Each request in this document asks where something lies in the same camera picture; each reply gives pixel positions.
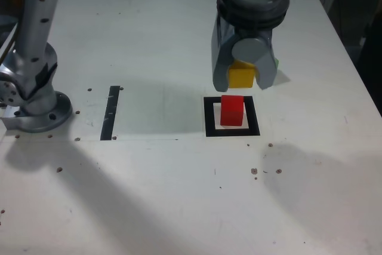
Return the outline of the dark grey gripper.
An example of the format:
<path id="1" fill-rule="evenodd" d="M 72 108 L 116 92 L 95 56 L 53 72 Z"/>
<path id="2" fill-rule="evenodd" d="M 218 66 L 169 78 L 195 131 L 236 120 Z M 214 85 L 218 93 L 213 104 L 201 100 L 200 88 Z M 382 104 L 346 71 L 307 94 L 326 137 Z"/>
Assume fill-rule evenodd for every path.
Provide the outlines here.
<path id="1" fill-rule="evenodd" d="M 265 90 L 273 85 L 276 61 L 273 55 L 272 30 L 232 26 L 217 14 L 211 37 L 212 83 L 218 92 L 229 88 L 229 67 L 233 59 L 253 64 L 258 72 L 257 85 Z"/>

